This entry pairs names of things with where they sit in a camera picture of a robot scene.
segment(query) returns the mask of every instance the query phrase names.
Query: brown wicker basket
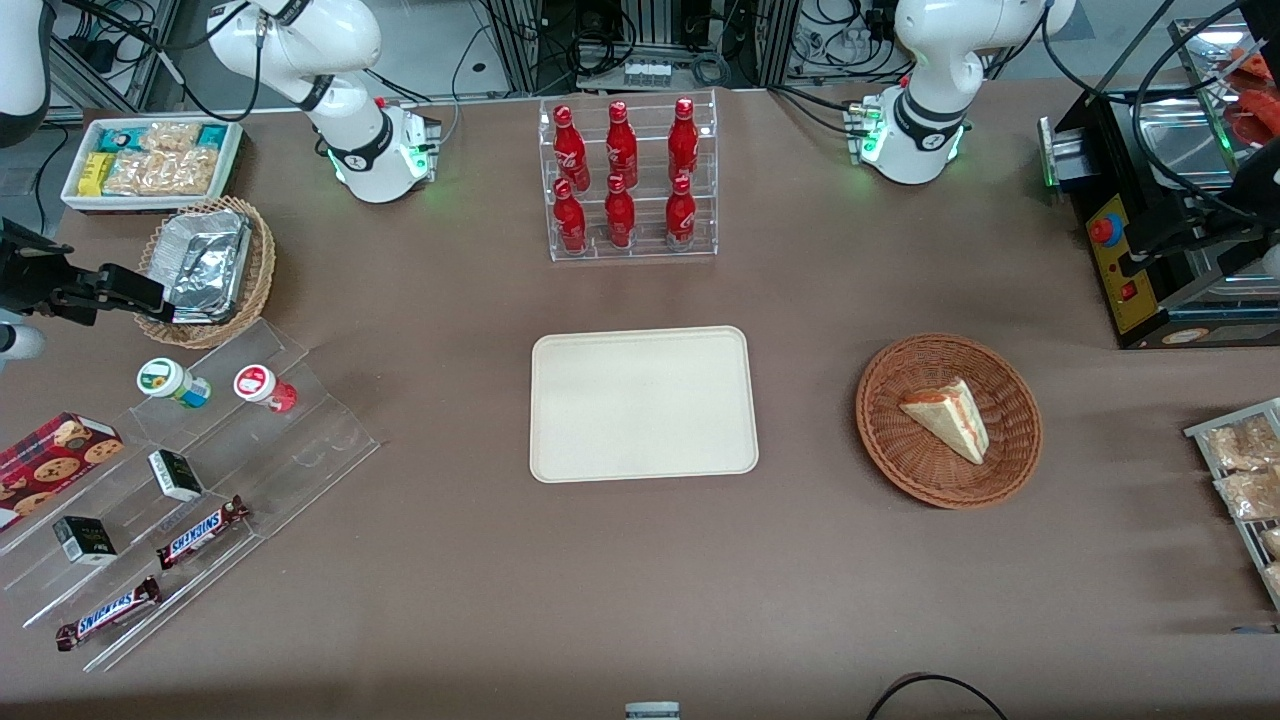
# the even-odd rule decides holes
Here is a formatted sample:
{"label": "brown wicker basket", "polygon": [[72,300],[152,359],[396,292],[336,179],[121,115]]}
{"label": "brown wicker basket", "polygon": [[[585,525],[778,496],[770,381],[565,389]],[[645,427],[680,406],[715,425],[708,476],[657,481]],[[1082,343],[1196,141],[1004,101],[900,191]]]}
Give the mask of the brown wicker basket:
{"label": "brown wicker basket", "polygon": [[[178,210],[175,215],[191,213],[212,213],[214,210],[237,210],[253,220],[253,234],[250,238],[250,255],[244,260],[244,279],[241,282],[239,309],[230,320],[221,325],[173,325],[157,323],[137,315],[142,332],[154,341],[177,345],[188,350],[207,350],[232,340],[244,332],[262,314],[266,297],[271,292],[271,273],[275,272],[275,238],[271,228],[262,222],[262,215],[252,205],[237,197],[219,197],[197,202]],[[146,274],[151,266],[151,254],[155,252],[160,228],[151,233],[151,241],[142,251],[138,272]]]}
{"label": "brown wicker basket", "polygon": [[[964,378],[987,425],[982,465],[960,457],[899,407],[902,396]],[[1032,391],[992,350],[952,334],[900,340],[872,359],[858,383],[858,433],[876,465],[914,497],[951,509],[1009,500],[1036,471],[1043,432]]]}

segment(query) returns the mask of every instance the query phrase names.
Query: red bottle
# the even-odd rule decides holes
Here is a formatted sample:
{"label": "red bottle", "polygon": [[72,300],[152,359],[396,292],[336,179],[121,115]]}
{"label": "red bottle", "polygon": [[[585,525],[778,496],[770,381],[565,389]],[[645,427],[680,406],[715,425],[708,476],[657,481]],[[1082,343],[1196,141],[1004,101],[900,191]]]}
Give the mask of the red bottle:
{"label": "red bottle", "polygon": [[676,122],[667,136],[667,151],[671,154],[668,174],[672,182],[681,173],[694,177],[698,169],[698,126],[694,124],[694,101],[689,97],[676,100]]}
{"label": "red bottle", "polygon": [[636,231],[636,204],[627,192],[623,176],[609,176],[609,196],[604,200],[604,214],[609,218],[609,242],[620,250],[631,247]]}
{"label": "red bottle", "polygon": [[635,187],[640,182],[636,131],[627,120],[627,104],[621,100],[609,102],[609,135],[604,147],[609,152],[609,173],[621,174],[627,187]]}
{"label": "red bottle", "polygon": [[676,252],[689,250],[694,241],[694,214],[698,204],[689,195],[689,176],[680,176],[671,183],[667,199],[667,247]]}
{"label": "red bottle", "polygon": [[581,255],[586,252],[586,213],[582,211],[582,204],[573,197],[573,186],[567,179],[556,178],[552,188],[556,192],[552,214],[556,215],[564,252]]}
{"label": "red bottle", "polygon": [[573,113],[567,105],[557,105],[552,117],[556,118],[556,164],[561,176],[568,178],[577,192],[586,192],[591,187],[591,173],[586,169],[582,133],[573,127]]}

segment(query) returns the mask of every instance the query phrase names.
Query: white box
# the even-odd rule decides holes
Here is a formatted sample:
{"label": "white box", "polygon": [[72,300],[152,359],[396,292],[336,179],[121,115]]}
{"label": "white box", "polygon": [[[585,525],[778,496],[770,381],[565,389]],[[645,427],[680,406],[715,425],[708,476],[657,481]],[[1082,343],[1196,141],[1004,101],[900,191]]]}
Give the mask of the white box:
{"label": "white box", "polygon": [[[223,126],[227,136],[223,146],[218,151],[218,165],[214,167],[214,179],[209,183],[209,191],[204,195],[152,195],[152,196],[84,196],[76,192],[79,183],[81,172],[84,170],[84,160],[90,152],[97,147],[99,138],[104,131],[118,131],[136,128],[140,126],[165,122],[165,123],[200,123],[205,126]],[[82,213],[127,213],[140,210],[177,210],[195,205],[202,200],[212,200],[223,196],[227,190],[227,181],[230,179],[232,168],[236,164],[236,154],[239,151],[241,137],[243,136],[239,123],[223,123],[207,115],[154,115],[133,118],[109,118],[93,120],[84,128],[84,137],[76,151],[76,161],[67,173],[67,182],[63,183],[63,202]]]}

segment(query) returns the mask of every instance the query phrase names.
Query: brown table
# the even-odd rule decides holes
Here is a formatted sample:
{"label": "brown table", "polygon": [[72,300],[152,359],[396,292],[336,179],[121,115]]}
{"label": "brown table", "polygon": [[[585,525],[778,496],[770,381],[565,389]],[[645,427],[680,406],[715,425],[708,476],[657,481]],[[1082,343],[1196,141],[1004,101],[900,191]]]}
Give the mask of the brown table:
{"label": "brown table", "polygon": [[[1074,96],[993,83],[952,167],[899,187],[774,97],[722,92],[721,255],[639,268],[548,260],[536,102],[467,106],[440,179],[387,206],[334,181],[302,115],[252,118],[241,195],[280,246],[266,316],[385,446],[110,673],[0,611],[6,716],[585,719],[672,698],[701,720],[860,717],[934,670],[1015,719],[1275,717],[1280,638],[1228,634],[1275,615],[1180,430],[1277,395],[1276,352],[1115,350],[1083,233],[1041,183],[1036,119]],[[68,213],[59,240],[132,263],[155,223]],[[49,351],[0,374],[0,441],[138,401],[161,348],[132,318],[36,323]],[[708,324],[750,345],[754,471],[530,477],[539,337]],[[856,438],[863,365],[925,331],[996,348],[1037,395],[1043,460],[1002,506],[923,506]],[[884,716],[925,707],[977,706],[914,688]]]}

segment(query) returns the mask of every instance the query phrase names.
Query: snack box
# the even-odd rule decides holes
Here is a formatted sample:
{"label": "snack box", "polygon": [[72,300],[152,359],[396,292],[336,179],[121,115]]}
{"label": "snack box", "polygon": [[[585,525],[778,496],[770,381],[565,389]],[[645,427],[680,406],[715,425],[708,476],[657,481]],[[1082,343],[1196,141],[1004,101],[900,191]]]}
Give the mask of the snack box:
{"label": "snack box", "polygon": [[0,451],[0,532],[123,447],[110,425],[63,413]]}
{"label": "snack box", "polygon": [[[166,123],[200,123],[204,126],[225,127],[227,135],[223,137],[221,147],[218,151],[218,164],[214,167],[214,179],[209,183],[209,190],[204,195],[156,195],[156,196],[86,196],[79,193],[79,178],[84,172],[84,163],[91,154],[100,150],[100,142],[105,133],[127,131],[155,122]],[[76,151],[76,160],[70,172],[67,173],[67,182],[63,183],[63,202],[68,208],[81,213],[163,213],[195,205],[205,200],[216,200],[224,195],[232,170],[236,165],[236,154],[239,150],[243,131],[239,123],[221,123],[207,115],[151,115],[141,118],[109,118],[93,120],[84,128],[84,137],[81,138],[79,149]]]}

